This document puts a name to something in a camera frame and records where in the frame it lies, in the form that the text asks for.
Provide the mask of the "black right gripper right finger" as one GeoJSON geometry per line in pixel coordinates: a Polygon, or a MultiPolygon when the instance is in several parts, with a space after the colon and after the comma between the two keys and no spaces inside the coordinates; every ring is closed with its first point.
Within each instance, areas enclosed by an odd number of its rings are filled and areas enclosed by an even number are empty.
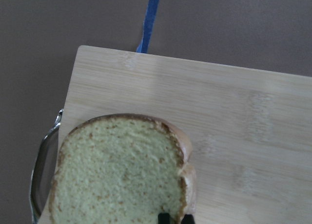
{"type": "Polygon", "coordinates": [[[195,219],[194,219],[193,215],[192,214],[186,214],[183,217],[181,224],[195,224],[195,219]]]}

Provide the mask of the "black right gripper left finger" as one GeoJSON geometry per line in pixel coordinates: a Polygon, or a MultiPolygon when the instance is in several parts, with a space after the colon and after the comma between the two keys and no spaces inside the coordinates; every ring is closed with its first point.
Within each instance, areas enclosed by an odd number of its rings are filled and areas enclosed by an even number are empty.
{"type": "Polygon", "coordinates": [[[170,224],[171,218],[169,213],[160,213],[158,214],[158,224],[170,224]]]}

